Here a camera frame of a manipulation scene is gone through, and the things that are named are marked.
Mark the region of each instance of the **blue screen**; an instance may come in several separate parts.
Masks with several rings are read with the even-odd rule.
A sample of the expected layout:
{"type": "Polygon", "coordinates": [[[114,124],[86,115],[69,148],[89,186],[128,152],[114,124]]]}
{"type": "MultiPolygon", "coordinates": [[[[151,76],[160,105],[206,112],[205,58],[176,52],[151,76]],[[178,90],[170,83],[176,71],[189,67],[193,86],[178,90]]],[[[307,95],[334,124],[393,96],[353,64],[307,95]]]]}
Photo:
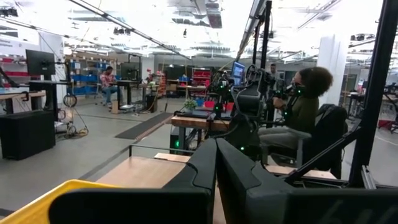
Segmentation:
{"type": "Polygon", "coordinates": [[[235,85],[240,85],[243,82],[244,65],[234,62],[232,66],[231,78],[234,80],[235,85]]]}

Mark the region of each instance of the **black office chair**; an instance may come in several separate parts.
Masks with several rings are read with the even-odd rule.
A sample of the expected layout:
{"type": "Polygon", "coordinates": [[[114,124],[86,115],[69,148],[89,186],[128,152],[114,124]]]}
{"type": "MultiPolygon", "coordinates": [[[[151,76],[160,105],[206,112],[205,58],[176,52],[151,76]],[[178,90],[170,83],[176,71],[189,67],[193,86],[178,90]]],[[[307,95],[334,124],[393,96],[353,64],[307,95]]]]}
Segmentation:
{"type": "MultiPolygon", "coordinates": [[[[267,153],[280,166],[300,167],[347,133],[346,117],[347,111],[344,108],[331,104],[322,105],[318,111],[313,133],[290,129],[291,133],[300,139],[297,150],[269,146],[267,153]]],[[[330,170],[340,179],[342,150],[318,161],[317,169],[330,170]]]]}

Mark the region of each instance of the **ceiling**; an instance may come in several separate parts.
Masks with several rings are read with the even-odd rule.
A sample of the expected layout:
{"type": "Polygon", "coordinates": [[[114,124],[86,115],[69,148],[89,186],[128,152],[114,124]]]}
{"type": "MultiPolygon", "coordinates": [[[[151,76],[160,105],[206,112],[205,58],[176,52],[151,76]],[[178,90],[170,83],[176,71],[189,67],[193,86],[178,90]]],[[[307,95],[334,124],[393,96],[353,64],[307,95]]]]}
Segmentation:
{"type": "MultiPolygon", "coordinates": [[[[258,6],[259,0],[86,2],[180,54],[188,57],[235,58],[251,9],[258,6]]],[[[348,37],[366,34],[367,44],[357,40],[351,42],[359,46],[350,48],[348,62],[370,62],[373,49],[371,34],[376,33],[375,21],[381,3],[382,1],[374,0],[273,0],[270,21],[273,37],[269,39],[267,58],[284,63],[316,60],[320,37],[337,28],[343,30],[348,37]]],[[[11,6],[18,10],[19,17],[11,19],[54,33],[74,36],[66,44],[73,50],[172,54],[168,49],[134,33],[115,34],[115,28],[120,29],[120,26],[71,1],[0,0],[0,6],[11,6]]],[[[258,52],[262,47],[262,35],[257,46],[258,52]]],[[[243,51],[241,58],[251,57],[253,53],[254,41],[252,37],[248,40],[247,46],[240,49],[243,51]]]]}

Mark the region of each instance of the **wooden desk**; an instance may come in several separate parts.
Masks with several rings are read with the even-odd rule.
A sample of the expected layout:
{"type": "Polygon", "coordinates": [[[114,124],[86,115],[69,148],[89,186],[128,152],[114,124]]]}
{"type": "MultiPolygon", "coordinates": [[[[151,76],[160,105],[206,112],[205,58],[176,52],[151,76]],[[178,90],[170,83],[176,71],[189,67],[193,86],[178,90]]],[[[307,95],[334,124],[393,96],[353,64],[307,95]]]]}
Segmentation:
{"type": "MultiPolygon", "coordinates": [[[[161,188],[184,166],[182,162],[130,157],[97,182],[130,188],[161,188]]],[[[213,223],[226,223],[218,188],[215,192],[213,223]]]]}
{"type": "MultiPolygon", "coordinates": [[[[30,102],[30,108],[29,110],[37,110],[42,108],[42,101],[40,100],[40,97],[45,96],[45,91],[33,91],[29,93],[29,96],[31,97],[30,102]]],[[[14,102],[13,100],[24,100],[26,99],[26,95],[23,93],[0,93],[0,100],[5,100],[6,101],[6,111],[7,114],[13,114],[14,113],[14,102]]],[[[21,107],[20,111],[16,112],[21,112],[26,109],[21,107]]]]}
{"type": "MultiPolygon", "coordinates": [[[[208,129],[208,123],[206,119],[201,119],[201,118],[187,118],[181,116],[174,116],[172,118],[172,125],[178,127],[178,141],[180,143],[178,147],[179,149],[184,149],[186,128],[196,128],[201,130],[208,129]]],[[[211,130],[226,131],[228,129],[228,126],[229,126],[229,121],[215,120],[211,124],[211,130]]]]}
{"type": "MultiPolygon", "coordinates": [[[[45,91],[35,91],[29,93],[30,97],[40,97],[45,96],[45,91]]],[[[25,94],[23,93],[12,93],[12,94],[0,94],[0,100],[8,100],[8,99],[25,99],[25,94]]]]}
{"type": "MultiPolygon", "coordinates": [[[[188,162],[189,156],[180,156],[180,155],[173,155],[173,154],[166,154],[166,153],[158,153],[154,157],[154,159],[161,159],[166,161],[175,161],[175,162],[188,162]]],[[[268,165],[266,169],[273,173],[273,174],[281,174],[286,175],[292,172],[295,168],[292,167],[282,167],[282,166],[274,166],[268,165]]],[[[311,170],[310,172],[306,173],[304,176],[306,177],[318,177],[318,178],[325,178],[325,179],[336,179],[336,177],[327,171],[320,171],[320,170],[311,170]]]]}
{"type": "MultiPolygon", "coordinates": [[[[172,125],[184,128],[198,128],[208,129],[206,119],[202,118],[187,118],[181,116],[174,116],[172,118],[172,125]]],[[[214,131],[226,131],[229,126],[229,121],[215,120],[211,124],[211,129],[214,131]]]]}

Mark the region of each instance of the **yellow bin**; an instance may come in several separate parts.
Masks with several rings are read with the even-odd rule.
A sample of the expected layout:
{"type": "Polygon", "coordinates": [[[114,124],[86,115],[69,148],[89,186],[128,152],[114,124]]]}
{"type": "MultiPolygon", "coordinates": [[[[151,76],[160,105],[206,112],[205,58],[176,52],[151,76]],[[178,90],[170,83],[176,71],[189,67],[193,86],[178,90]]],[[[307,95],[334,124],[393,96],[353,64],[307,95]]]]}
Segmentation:
{"type": "Polygon", "coordinates": [[[59,195],[76,189],[114,187],[116,186],[97,184],[82,180],[68,180],[3,220],[0,220],[0,224],[47,224],[50,223],[48,216],[50,205],[59,195]]]}

